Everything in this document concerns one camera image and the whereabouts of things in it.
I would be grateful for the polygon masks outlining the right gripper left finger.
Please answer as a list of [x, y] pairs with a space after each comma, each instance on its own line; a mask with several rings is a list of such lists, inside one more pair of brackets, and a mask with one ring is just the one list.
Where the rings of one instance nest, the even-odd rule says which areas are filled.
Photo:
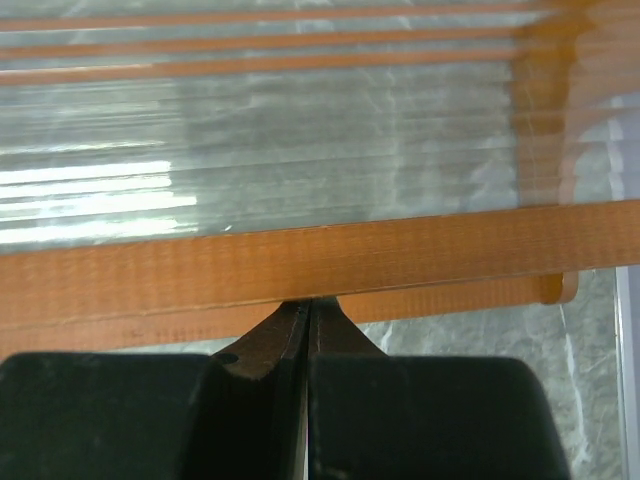
[[5, 479], [299, 479], [306, 306], [205, 354], [27, 352], [1, 365]]

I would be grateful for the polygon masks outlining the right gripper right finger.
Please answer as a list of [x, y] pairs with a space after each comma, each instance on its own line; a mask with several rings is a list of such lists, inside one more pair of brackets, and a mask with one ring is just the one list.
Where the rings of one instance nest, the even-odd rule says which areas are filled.
[[509, 357], [390, 356], [334, 299], [312, 303], [313, 479], [567, 479], [544, 389]]

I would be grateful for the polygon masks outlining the orange wooden shelf rack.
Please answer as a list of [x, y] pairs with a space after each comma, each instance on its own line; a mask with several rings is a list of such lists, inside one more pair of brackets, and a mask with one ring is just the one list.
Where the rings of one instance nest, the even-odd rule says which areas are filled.
[[636, 264], [635, 1], [5, 1], [1, 353]]

